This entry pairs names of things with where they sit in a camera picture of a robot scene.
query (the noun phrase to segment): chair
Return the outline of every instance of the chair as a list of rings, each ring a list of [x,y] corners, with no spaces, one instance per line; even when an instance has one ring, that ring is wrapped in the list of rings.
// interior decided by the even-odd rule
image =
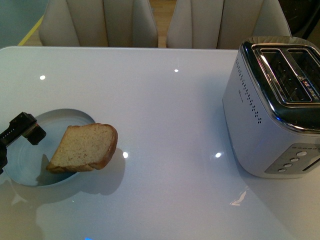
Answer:
[[[148,0],[49,0],[39,37],[44,46],[158,47]]]
[[[177,0],[166,46],[238,49],[251,36],[291,36],[278,0]]]

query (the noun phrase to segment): light blue plate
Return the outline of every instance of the light blue plate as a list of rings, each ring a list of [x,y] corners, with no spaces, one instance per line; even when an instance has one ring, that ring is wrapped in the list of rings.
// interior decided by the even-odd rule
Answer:
[[[38,145],[31,145],[21,136],[7,148],[8,164],[4,169],[8,176],[26,186],[48,186],[74,176],[73,172],[50,173],[46,166],[68,126],[91,124],[94,120],[86,113],[74,109],[57,109],[35,118],[45,130],[46,136]]]

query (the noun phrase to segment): table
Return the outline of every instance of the table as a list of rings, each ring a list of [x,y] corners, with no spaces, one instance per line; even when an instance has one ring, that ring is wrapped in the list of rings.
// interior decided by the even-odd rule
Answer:
[[[119,136],[104,169],[58,185],[1,174],[1,239],[319,239],[320,169],[263,179],[234,158],[222,96],[236,54],[1,49],[0,129],[22,111],[76,109]]]

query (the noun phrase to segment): toaster control panel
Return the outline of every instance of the toaster control panel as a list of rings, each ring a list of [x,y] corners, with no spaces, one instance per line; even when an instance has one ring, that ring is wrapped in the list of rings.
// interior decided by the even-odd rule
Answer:
[[[265,171],[266,174],[306,174],[320,165],[320,144],[292,144]]]

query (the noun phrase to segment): toaster vent hole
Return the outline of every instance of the toaster vent hole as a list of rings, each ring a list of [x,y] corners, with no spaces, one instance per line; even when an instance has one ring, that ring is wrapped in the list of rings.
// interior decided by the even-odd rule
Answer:
[[[257,119],[257,123],[258,124],[261,124],[262,123],[262,118],[259,117],[259,112],[256,110],[256,105],[254,104],[254,101],[251,99],[251,95],[249,93],[249,89],[247,88],[247,83],[245,81],[245,78],[244,78],[244,76],[242,74],[242,71],[240,69],[240,65],[239,65],[238,59],[235,60],[235,65],[236,65],[236,68],[237,68],[237,72],[239,74],[239,78],[240,78],[240,81],[241,81],[241,86],[243,87],[243,91],[244,91],[244,94],[246,95],[247,101],[249,102],[249,106],[251,107],[251,111],[254,114],[254,118]]]

